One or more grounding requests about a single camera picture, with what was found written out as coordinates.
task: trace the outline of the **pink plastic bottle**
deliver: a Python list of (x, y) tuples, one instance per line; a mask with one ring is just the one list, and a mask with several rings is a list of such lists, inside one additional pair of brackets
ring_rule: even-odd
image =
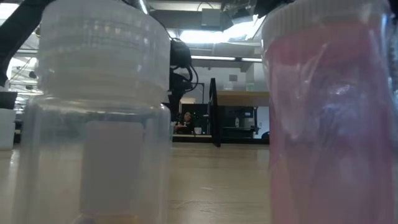
[(297, 0), (266, 18), (272, 224), (393, 224), (387, 9)]

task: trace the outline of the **person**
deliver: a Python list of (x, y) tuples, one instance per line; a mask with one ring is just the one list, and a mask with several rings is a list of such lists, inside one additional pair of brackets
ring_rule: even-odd
[(184, 114), (184, 119), (183, 122), (177, 123), (176, 127), (174, 127), (174, 130), (178, 134), (192, 134), (194, 131), (194, 125), (193, 125), (193, 116), (191, 112), (186, 112)]

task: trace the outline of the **plastic bottle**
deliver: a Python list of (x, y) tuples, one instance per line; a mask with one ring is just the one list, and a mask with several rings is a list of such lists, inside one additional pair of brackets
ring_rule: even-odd
[(393, 224), (388, 8), (297, 0), (267, 16), (273, 224)]
[(58, 0), (41, 34), (14, 224), (165, 223), (165, 29), (122, 2)]

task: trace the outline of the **table surface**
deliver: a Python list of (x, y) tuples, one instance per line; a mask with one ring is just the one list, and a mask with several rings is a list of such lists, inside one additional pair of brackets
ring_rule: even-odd
[[(169, 224), (269, 223), (267, 146), (173, 145)], [(11, 223), (18, 162), (18, 150), (0, 152), (1, 224)]]

